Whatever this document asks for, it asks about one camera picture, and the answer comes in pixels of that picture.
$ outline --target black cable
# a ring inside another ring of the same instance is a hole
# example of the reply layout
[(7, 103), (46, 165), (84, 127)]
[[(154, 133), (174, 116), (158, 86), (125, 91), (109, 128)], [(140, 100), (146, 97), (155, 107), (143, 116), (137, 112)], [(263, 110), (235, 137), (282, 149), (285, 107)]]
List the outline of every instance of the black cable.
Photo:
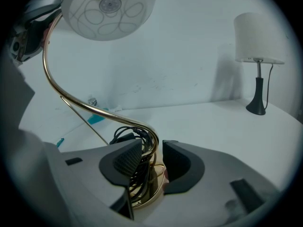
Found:
[[(127, 130), (132, 130), (135, 134), (135, 139), (141, 139), (142, 140), (142, 154), (148, 152), (153, 147), (153, 142), (150, 134), (143, 129), (137, 128), (137, 127), (130, 127), (130, 126), (122, 126), (118, 128), (114, 133), (114, 138), (110, 142), (111, 144), (115, 144), (117, 142), (120, 142), (120, 136), (122, 133), (124, 133)], [(137, 202), (139, 199), (142, 199), (147, 192), (149, 191), (149, 187), (151, 185), (151, 179), (152, 179), (152, 171), (156, 158), (154, 157), (154, 161), (152, 165), (150, 164), (150, 160), (152, 159), (152, 156), (143, 157), (138, 164), (134, 174), (132, 175), (130, 179), (130, 185), (129, 188), (131, 189), (129, 192), (133, 192), (134, 190), (137, 190), (136, 194), (131, 197), (131, 202)]]
[(269, 79), (270, 79), (270, 74), (271, 74), (271, 70), (273, 69), (274, 65), (271, 64), (271, 68), (270, 68), (270, 71), (269, 71), (269, 76), (268, 76), (268, 84), (267, 84), (267, 100), (266, 100), (266, 107), (265, 109), (267, 108), (268, 106), (268, 93), (269, 93)]

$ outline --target white lamp shade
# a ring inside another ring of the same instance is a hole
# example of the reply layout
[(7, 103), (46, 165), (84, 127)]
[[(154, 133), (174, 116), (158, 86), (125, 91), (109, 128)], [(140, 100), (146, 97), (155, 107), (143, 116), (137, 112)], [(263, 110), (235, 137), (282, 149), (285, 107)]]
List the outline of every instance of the white lamp shade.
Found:
[(156, 0), (63, 0), (65, 21), (79, 35), (97, 41), (120, 39), (150, 16)]
[(236, 36), (236, 61), (284, 64), (283, 54), (275, 30), (266, 16), (257, 13), (243, 13), (234, 20)]

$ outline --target black lamp base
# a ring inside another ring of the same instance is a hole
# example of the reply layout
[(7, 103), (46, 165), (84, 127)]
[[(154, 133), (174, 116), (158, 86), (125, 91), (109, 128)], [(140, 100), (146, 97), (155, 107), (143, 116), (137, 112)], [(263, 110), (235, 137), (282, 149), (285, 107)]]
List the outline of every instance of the black lamp base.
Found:
[(263, 105), (263, 78), (256, 78), (256, 92), (253, 100), (246, 106), (246, 109), (256, 115), (264, 115), (265, 108)]

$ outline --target curved metal pole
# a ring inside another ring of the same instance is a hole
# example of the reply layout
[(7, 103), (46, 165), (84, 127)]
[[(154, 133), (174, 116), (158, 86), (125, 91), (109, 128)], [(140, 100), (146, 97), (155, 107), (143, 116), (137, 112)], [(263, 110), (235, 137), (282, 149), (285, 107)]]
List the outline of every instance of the curved metal pole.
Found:
[(108, 142), (80, 115), (80, 113), (77, 112), (76, 109), (74, 109), (74, 107), (64, 97), (60, 96), (60, 98), (90, 127), (92, 131), (94, 131), (100, 137), (100, 139), (103, 140), (107, 146), (109, 146)]
[(151, 126), (149, 126), (145, 123), (142, 123), (142, 122), (139, 122), (139, 121), (136, 121), (136, 120), (133, 120), (133, 119), (130, 119), (130, 118), (127, 118), (127, 117), (109, 112), (107, 110), (99, 109), (99, 108), (96, 108), (92, 105), (89, 105), (89, 104), (77, 99), (76, 97), (69, 94), (68, 92), (66, 92), (54, 80), (54, 78), (52, 77), (52, 75), (50, 73), (49, 67), (48, 67), (47, 49), (48, 49), (48, 42), (49, 42), (49, 39), (51, 37), (51, 34), (52, 34), (54, 28), (56, 27), (56, 25), (58, 24), (58, 22), (60, 21), (61, 18), (62, 18), (62, 12), (60, 12), (57, 15), (57, 17), (54, 19), (53, 23), (51, 24), (51, 26), (49, 28), (49, 31), (47, 32), (47, 35), (46, 35), (46, 38), (45, 38), (45, 41), (44, 41), (43, 54), (42, 54), (43, 68), (44, 68), (44, 72), (45, 72), (45, 75), (46, 75), (49, 83), (52, 85), (54, 90), (57, 93), (59, 93), (62, 97), (64, 97), (66, 100), (70, 101), (71, 103), (75, 104), (76, 106), (78, 106), (78, 107), (80, 107), (80, 108), (82, 108), (86, 111), (89, 111), (93, 114), (102, 116), (104, 118), (107, 118), (107, 119), (110, 119), (110, 120), (113, 120), (113, 121), (117, 121), (117, 122), (124, 123), (124, 124), (127, 124), (127, 125), (135, 126), (135, 127), (138, 127), (138, 128), (141, 128), (141, 129), (144, 129), (144, 130), (148, 131), (151, 134), (151, 137), (153, 139), (153, 148), (150, 151), (144, 153), (143, 156), (153, 155), (156, 152), (156, 150), (158, 148), (158, 144), (159, 144), (159, 137), (158, 137), (155, 129), (153, 129)]

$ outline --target lamp cord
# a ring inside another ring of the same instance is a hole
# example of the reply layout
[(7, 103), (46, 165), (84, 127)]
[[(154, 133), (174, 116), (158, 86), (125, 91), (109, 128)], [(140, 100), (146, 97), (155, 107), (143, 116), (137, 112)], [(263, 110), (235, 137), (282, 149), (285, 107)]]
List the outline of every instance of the lamp cord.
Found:
[(270, 74), (271, 74), (271, 70), (273, 69), (274, 65), (271, 64), (271, 68), (270, 68), (270, 71), (269, 71), (269, 76), (268, 76), (268, 84), (267, 84), (267, 99), (266, 99), (266, 107), (265, 109), (267, 108), (268, 106), (268, 93), (269, 93), (269, 80), (270, 80)]

